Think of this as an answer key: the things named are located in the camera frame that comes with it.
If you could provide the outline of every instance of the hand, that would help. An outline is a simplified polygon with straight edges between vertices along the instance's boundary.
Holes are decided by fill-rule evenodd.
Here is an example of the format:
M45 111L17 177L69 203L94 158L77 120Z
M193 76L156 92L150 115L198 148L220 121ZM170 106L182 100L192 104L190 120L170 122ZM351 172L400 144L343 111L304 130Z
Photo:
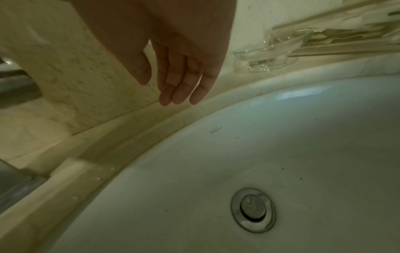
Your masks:
M210 91L225 59L236 8L234 0L71 3L97 39L141 85L151 78L151 66L143 52L151 41L163 106L180 104L190 94L190 102L197 104Z

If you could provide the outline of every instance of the glass soap dish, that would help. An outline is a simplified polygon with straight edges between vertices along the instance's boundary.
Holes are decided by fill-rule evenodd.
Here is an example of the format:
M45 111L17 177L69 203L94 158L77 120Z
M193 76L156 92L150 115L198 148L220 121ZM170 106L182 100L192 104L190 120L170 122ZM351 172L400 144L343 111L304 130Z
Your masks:
M249 63L251 72L271 71L286 64L289 53L305 44L313 35L306 29L271 37L233 51L236 59Z

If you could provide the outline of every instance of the chrome drain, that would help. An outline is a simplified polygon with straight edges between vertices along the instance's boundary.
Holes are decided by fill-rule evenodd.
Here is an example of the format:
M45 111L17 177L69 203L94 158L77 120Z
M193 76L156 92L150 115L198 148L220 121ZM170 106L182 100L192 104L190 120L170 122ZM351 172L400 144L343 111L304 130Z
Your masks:
M249 232L267 232L275 224L276 213L272 200L257 189L238 191L232 198L231 209L235 221Z

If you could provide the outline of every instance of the faucet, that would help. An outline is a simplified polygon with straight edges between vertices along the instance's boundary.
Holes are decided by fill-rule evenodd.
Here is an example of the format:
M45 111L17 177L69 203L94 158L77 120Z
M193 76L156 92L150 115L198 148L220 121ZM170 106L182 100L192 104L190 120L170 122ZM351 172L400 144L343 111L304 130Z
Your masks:
M44 181L44 178L28 175L0 159L0 214Z

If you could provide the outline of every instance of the white sink basin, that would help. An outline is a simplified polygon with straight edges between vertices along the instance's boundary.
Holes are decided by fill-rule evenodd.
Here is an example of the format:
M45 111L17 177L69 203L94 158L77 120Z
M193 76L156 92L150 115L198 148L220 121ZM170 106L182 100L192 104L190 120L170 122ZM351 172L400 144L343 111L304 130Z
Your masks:
M266 193L250 233L230 204ZM50 253L400 250L400 76L332 81L218 111L129 164Z

